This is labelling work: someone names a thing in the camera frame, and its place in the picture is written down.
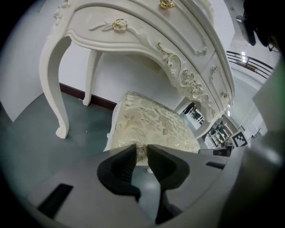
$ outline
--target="white wall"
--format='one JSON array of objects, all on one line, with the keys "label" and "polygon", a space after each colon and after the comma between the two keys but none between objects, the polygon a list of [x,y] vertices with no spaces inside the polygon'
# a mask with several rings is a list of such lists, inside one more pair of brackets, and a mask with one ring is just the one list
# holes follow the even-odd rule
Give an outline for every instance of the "white wall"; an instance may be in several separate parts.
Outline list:
[{"label": "white wall", "polygon": [[256,104],[266,128],[270,131],[285,129],[285,63],[280,60],[270,79],[254,96]]},{"label": "white wall", "polygon": [[264,121],[260,125],[260,131],[259,132],[261,133],[261,135],[265,135],[267,133],[267,127],[266,127]]},{"label": "white wall", "polygon": [[261,83],[259,80],[256,80],[255,78],[249,76],[248,74],[244,73],[243,71],[241,71],[240,69],[235,69],[232,68],[232,74],[234,77],[236,77],[237,79],[243,81],[244,83],[250,85],[252,88],[254,88],[255,90],[259,90],[263,83]]},{"label": "white wall", "polygon": [[[245,120],[251,118],[248,113],[252,109],[253,96],[256,94],[257,90],[247,84],[246,82],[234,77],[236,85],[236,95],[234,98],[234,105],[230,108],[231,119],[233,119],[239,126],[242,124],[244,128],[248,127],[248,122]],[[252,112],[252,120],[256,117],[257,113]]]},{"label": "white wall", "polygon": [[252,126],[255,129],[259,130],[262,127],[263,124],[264,124],[263,118],[262,118],[261,114],[258,112],[256,118],[252,122]]},{"label": "white wall", "polygon": [[235,35],[233,39],[243,40],[242,33],[236,21],[236,16],[244,14],[244,7],[243,7],[244,0],[224,0],[224,2],[228,8],[228,11],[232,19],[233,26],[235,28]]},{"label": "white wall", "polygon": [[259,114],[260,113],[259,113],[257,107],[254,105],[254,103],[252,101],[252,107],[248,111],[247,116],[246,116],[245,120],[243,121],[242,127],[244,129],[248,129],[252,125],[252,127],[254,127],[254,129],[258,129],[258,127],[260,126],[260,124],[262,122],[262,119],[260,120],[258,118]]},{"label": "white wall", "polygon": [[[61,83],[85,91],[89,52],[71,44],[61,60]],[[126,91],[141,93],[172,109],[183,99],[154,61],[136,55],[103,54],[96,71],[93,94],[118,102]]]},{"label": "white wall", "polygon": [[214,28],[217,32],[224,50],[227,51],[235,34],[230,12],[224,0],[209,0],[214,10]]},{"label": "white wall", "polygon": [[0,101],[14,121],[42,94],[38,76],[39,56],[60,0],[49,0],[41,13],[27,11],[15,25],[0,56]]},{"label": "white wall", "polygon": [[239,72],[236,73],[237,77],[244,82],[247,82],[249,85],[253,85],[254,87],[262,86],[266,82],[266,78],[262,77],[261,75],[245,68],[235,63],[230,62],[230,67],[233,71]]}]

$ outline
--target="floral patterned cushion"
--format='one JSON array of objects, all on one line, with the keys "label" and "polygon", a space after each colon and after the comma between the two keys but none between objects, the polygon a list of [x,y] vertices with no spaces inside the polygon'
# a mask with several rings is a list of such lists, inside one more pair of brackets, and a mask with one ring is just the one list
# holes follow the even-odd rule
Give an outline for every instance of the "floral patterned cushion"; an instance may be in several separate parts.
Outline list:
[{"label": "floral patterned cushion", "polygon": [[198,153],[191,130],[173,110],[138,93],[127,92],[122,100],[111,148],[136,144],[138,162],[145,162],[147,145],[159,144]]}]

